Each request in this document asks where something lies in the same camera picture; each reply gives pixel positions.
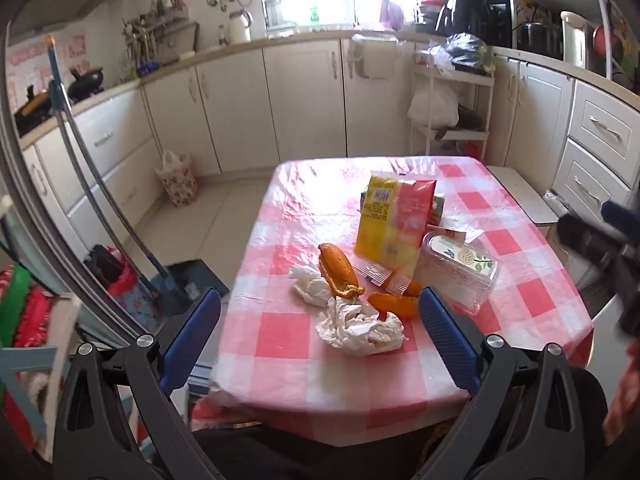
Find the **yellow red snack bag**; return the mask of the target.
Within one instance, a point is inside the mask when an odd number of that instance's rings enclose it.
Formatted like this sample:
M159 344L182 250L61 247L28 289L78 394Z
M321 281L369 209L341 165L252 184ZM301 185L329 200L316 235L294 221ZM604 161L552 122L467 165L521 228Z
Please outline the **yellow red snack bag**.
M371 174L355 254L387 270L411 274L430 223L436 183L418 174Z

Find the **white rolling shelf cart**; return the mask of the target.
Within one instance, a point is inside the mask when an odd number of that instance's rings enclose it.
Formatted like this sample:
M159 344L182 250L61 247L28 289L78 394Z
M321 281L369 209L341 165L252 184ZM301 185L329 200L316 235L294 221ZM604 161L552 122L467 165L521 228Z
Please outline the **white rolling shelf cart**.
M463 63L442 46L413 52L407 116L411 135L424 140L425 154L485 157L495 72L494 62Z

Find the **blue handled mop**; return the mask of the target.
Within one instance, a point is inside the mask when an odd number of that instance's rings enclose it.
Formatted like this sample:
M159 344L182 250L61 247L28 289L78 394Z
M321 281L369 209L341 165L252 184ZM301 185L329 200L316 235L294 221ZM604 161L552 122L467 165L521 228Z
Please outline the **blue handled mop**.
M48 93L52 105L53 115L58 122L58 128L62 136L63 143L66 148L68 156L70 156L70 162L74 168L75 174L78 177L81 187L84 189L87 200L93 208L99 222L102 224L103 229L107 232L114 245L124 259L129 263L131 270L137 275L139 282L143 289L148 293L150 298L155 302L157 307L163 311L164 315L178 315L186 312L190 308L191 299L189 298L186 290L181 286L171 274L171 272L160 263L155 255L146 247L142 242L142 239L138 237L134 227L130 224L125 214L119 208L118 203L114 199L111 191L108 189L104 180L102 179L96 164L94 163L87 144L82 138L76 119L70 106L70 99L68 98L65 86L62 81L60 66L58 66L58 56L56 55L55 40L52 35L47 35L44 40L44 44L47 49L47 56L49 59L50 67L52 70L52 80L48 85ZM90 174L96 180L96 185L102 191L107 203L111 206L115 216L118 218L122 226L125 228L129 237L132 239L143 252L143 255L154 266L155 270L160 274L160 279L152 282L149 280L139 269L134 259L130 257L124 245L120 242L120 239L116 235L114 229L108 222L103 210L101 209L96 196L91 191L91 185L88 183L84 172L81 169L80 162L76 156L76 151L73 147L73 142L70 140L70 134L67 131L66 126L70 126L70 132L78 145L80 154L85 159L86 165Z

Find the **dark plastic bag on cart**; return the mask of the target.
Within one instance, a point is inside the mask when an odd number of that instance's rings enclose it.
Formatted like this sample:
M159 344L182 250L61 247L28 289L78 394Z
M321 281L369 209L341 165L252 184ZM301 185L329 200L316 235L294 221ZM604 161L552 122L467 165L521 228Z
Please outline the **dark plastic bag on cart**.
M480 76L492 76L496 61L491 47L477 36L459 32L446 38L443 44L431 44L427 49L434 65L442 74L460 70Z

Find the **purple container on sill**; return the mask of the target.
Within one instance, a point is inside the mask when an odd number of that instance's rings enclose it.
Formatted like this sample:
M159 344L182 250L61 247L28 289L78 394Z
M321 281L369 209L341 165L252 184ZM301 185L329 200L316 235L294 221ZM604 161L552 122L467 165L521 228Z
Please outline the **purple container on sill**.
M380 23L387 29L401 30L405 25L404 11L390 0L382 0Z

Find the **long orange peel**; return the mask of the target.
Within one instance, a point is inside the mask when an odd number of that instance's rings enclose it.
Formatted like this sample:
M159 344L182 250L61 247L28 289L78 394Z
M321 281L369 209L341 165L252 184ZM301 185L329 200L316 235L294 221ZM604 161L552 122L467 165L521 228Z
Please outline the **long orange peel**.
M355 269L341 248L323 243L318 246L318 267L334 298L357 299L366 291L360 286Z

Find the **white drawer cabinet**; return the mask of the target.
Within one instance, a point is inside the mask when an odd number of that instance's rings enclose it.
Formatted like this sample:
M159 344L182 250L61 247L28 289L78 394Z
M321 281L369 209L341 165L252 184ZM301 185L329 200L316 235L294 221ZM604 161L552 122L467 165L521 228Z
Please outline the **white drawer cabinet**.
M552 184L568 208L602 221L608 200L630 206L639 192L639 112L591 84L577 81L567 140Z

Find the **steel thermos pot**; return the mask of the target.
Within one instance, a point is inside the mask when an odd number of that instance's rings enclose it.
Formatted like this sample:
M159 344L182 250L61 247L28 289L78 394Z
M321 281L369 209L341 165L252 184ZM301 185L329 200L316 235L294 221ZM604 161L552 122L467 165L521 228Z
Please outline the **steel thermos pot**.
M581 15L570 11L560 13L563 34L563 61L584 70L596 66L592 50L592 25Z

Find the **blue dustpan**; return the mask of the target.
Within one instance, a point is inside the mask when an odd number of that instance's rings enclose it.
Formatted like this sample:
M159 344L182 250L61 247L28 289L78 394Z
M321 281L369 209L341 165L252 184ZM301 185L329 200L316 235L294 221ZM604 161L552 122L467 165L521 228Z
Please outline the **blue dustpan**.
M215 289L221 298L230 294L229 287L202 259L186 260L163 266L154 262L157 274L151 284L160 296L157 305L164 318L186 312L206 290Z

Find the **black cooking pot on shelf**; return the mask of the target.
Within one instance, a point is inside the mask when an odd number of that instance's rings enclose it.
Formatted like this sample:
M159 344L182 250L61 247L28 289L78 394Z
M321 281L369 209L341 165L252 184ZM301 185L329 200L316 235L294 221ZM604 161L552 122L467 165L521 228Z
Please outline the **black cooking pot on shelf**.
M563 57L562 41L558 30L544 23L525 22L516 29L518 48L548 58L560 60Z

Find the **white tissue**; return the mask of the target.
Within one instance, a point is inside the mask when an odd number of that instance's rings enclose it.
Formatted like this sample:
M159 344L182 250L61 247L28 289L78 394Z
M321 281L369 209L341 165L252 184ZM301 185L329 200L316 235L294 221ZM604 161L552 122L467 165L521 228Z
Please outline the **white tissue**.
M288 278L293 281L293 289L306 304L314 307L325 308L328 305L332 292L329 283L322 276L315 264L296 264L288 270Z
M368 304L343 298L329 299L317 316L316 332L323 342L351 356L392 352L407 340L396 314L381 318Z

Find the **curled orange peel piece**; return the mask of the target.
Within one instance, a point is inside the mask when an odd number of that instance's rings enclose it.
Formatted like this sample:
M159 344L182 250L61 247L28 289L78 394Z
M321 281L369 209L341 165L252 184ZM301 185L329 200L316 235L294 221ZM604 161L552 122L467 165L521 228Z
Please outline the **curled orange peel piece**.
M378 312L393 313L398 318L414 320L419 317L418 298L421 290L420 283L412 280L401 296L387 292L372 292L368 297L368 303Z

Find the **hanging white bin on cabinet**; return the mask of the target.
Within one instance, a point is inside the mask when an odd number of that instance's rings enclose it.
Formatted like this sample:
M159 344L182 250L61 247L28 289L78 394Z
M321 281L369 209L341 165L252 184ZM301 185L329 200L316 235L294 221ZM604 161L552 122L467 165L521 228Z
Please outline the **hanging white bin on cabinet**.
M349 69L363 79L390 79L395 73L398 47L395 36L356 34L349 40Z

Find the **white electric kettle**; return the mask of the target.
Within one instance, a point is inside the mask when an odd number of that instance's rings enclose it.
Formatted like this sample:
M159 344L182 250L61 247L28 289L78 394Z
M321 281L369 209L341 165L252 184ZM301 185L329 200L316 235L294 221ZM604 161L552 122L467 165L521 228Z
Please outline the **white electric kettle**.
M230 44L247 44L252 41L250 36L250 26L253 24L253 17L247 9L232 11L229 14L229 42Z

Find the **blue milk carton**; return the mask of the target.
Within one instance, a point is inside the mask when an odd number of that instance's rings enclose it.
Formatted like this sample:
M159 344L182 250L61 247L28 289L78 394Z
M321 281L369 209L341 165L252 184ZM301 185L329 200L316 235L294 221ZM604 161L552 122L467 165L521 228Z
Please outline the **blue milk carton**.
M360 222L366 230L424 231L438 226L444 199L431 186L372 188L360 194Z

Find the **white step stool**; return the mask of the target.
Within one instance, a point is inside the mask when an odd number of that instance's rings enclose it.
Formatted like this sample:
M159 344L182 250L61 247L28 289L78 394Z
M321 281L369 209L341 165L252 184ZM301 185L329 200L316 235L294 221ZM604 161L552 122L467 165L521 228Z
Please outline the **white step stool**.
M538 228L551 228L558 222L558 216L517 171L499 166L488 166L487 169Z

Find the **black clay pot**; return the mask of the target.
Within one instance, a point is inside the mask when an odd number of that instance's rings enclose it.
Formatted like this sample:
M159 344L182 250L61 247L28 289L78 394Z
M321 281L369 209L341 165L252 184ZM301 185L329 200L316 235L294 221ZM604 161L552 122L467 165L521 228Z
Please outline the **black clay pot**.
M103 68L91 67L81 73L77 68L72 67L70 73L74 80L67 89L68 98L75 103L89 99L103 90Z

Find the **clear plastic bottle green label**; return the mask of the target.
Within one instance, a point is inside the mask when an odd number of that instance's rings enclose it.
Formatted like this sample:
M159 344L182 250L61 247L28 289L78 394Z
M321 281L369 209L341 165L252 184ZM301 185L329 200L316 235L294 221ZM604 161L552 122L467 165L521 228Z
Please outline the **clear plastic bottle green label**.
M444 234L427 234L413 279L431 287L469 315L480 313L498 280L500 263L472 245Z

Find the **pink checkered tablecloth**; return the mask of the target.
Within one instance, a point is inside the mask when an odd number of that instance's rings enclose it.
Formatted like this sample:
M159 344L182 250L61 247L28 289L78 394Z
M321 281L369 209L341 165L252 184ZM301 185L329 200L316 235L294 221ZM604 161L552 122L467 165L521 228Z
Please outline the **pink checkered tablecloth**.
M360 197L374 174L431 181L444 213L478 229L488 294L458 304L514 347L559 344L582 367L593 325L573 281L506 189L469 157L336 158L280 165L235 278L195 428L262 422L334 445L457 415L466 394L418 317L416 286L390 294L356 270Z

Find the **black air fryer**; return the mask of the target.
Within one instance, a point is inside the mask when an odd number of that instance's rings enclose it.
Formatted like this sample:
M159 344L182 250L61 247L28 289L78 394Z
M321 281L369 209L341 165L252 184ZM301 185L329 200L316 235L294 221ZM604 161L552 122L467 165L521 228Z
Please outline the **black air fryer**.
M447 0L439 11L435 32L445 37L471 34L489 44L494 20L486 0Z

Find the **floral shopping bag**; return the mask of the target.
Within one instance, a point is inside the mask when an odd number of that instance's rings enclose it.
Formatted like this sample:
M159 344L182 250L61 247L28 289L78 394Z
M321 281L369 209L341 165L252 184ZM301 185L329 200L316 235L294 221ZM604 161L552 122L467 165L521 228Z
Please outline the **floral shopping bag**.
M192 172L189 155L163 151L162 166L156 170L156 174L175 207L189 206L198 199L198 181Z

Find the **green dish soap bottle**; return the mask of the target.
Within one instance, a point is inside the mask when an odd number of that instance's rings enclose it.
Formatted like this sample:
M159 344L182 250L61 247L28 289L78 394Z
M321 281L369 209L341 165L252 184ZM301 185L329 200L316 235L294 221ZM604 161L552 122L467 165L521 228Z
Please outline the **green dish soap bottle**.
M320 24L320 16L318 13L318 8L313 6L310 12L310 22L312 26L317 26Z

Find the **utensil rack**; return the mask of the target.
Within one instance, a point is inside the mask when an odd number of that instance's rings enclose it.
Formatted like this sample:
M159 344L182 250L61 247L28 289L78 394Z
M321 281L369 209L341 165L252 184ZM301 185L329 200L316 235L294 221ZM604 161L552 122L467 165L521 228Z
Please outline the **utensil rack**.
M200 24L183 0L152 0L148 12L122 24L126 57L135 70L169 65L198 50Z

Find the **white plastic bag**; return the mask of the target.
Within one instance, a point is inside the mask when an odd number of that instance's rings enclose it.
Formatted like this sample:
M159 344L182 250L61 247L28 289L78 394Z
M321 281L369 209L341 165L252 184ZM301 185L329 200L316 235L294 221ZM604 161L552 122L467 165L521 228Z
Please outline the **white plastic bag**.
M412 122L434 130L452 128L459 121L458 107L458 95L449 84L418 82L407 116Z

